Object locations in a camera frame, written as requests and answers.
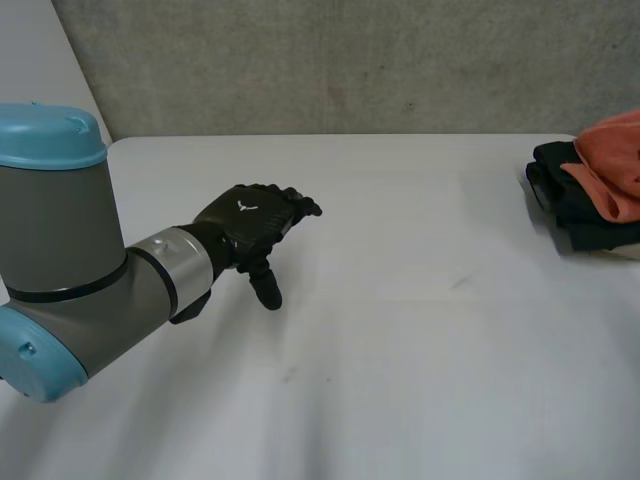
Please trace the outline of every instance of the white table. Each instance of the white table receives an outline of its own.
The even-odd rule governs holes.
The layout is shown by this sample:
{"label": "white table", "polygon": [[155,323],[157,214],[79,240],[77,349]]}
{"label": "white table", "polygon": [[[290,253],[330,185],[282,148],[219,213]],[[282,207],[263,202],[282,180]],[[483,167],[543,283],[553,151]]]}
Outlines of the white table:
{"label": "white table", "polygon": [[325,215],[49,406],[0,385],[10,480],[637,480],[640,281],[559,256],[518,177],[557,135],[141,138],[110,165],[128,243],[236,183]]}

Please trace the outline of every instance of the stack of clothes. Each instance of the stack of clothes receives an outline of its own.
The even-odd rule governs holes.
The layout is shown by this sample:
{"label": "stack of clothes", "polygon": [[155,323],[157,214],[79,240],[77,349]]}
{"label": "stack of clothes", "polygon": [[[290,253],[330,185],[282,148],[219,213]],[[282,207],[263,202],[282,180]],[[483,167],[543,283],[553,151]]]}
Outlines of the stack of clothes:
{"label": "stack of clothes", "polygon": [[576,252],[640,259],[640,110],[533,151],[526,175]]}

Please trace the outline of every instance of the robotic hand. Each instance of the robotic hand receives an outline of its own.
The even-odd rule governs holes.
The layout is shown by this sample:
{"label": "robotic hand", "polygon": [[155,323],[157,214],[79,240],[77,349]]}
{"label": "robotic hand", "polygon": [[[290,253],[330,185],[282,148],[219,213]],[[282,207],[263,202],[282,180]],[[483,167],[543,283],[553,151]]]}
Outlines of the robotic hand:
{"label": "robotic hand", "polygon": [[237,185],[193,223],[125,248],[107,150],[82,110],[0,104],[0,377],[53,402],[167,321],[196,317],[230,268],[270,310],[267,257],[322,210],[293,188]]}
{"label": "robotic hand", "polygon": [[320,207],[293,188],[276,185],[237,185],[214,200],[196,217],[194,224],[182,226],[196,237],[213,226],[230,247],[229,264],[239,273],[248,273],[260,302],[269,310],[282,306],[278,283],[267,257],[289,229],[304,217],[322,215]]}

